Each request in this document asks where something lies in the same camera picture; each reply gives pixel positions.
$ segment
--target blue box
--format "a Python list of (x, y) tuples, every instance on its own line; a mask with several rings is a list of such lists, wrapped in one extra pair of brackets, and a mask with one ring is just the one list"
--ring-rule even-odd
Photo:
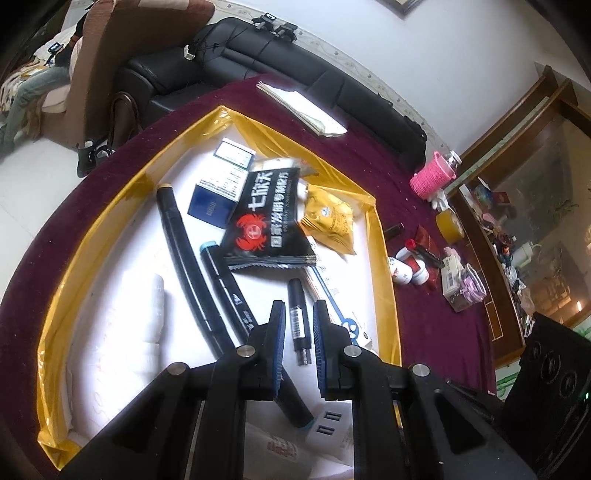
[(256, 152), (224, 138), (207, 161), (207, 173), (195, 185), (189, 215), (226, 228), (240, 200), (248, 167)]
[(195, 185), (188, 214), (213, 226), (226, 228), (236, 202), (207, 188)]

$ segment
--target white bottle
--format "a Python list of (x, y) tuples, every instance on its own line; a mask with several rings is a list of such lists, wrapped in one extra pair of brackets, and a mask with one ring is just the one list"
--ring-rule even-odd
[(413, 279), (413, 269), (406, 263), (396, 260), (394, 257), (388, 257), (388, 264), (394, 283), (406, 285)]
[(416, 258), (415, 260), (418, 265), (418, 271), (413, 273), (413, 283), (415, 285), (423, 285), (429, 280), (429, 270), (427, 270), (427, 266), (423, 260), (420, 258)]

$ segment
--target white wall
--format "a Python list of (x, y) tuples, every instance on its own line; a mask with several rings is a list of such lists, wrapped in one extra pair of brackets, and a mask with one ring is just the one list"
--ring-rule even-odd
[(239, 0), (341, 49), (396, 90), (459, 152), (557, 63), (591, 89), (574, 56), (524, 0), (424, 0), (405, 20), (387, 0)]

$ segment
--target yellow snack packet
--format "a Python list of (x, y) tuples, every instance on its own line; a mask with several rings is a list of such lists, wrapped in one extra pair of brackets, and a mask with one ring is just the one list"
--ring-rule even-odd
[(321, 244), (343, 255), (356, 255), (353, 209), (322, 187), (308, 185), (308, 200), (300, 225)]

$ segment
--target usb port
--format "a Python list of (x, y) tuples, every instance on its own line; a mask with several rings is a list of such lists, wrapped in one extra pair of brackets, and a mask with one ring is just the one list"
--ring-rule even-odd
[(324, 418), (329, 419), (329, 420), (334, 420), (334, 421), (340, 421), (341, 417), (342, 417), (342, 415), (340, 413), (334, 413), (331, 411), (328, 411), (324, 414)]
[(335, 432), (335, 429), (325, 427), (324, 425), (320, 425), (316, 431), (324, 433), (325, 435), (332, 435)]

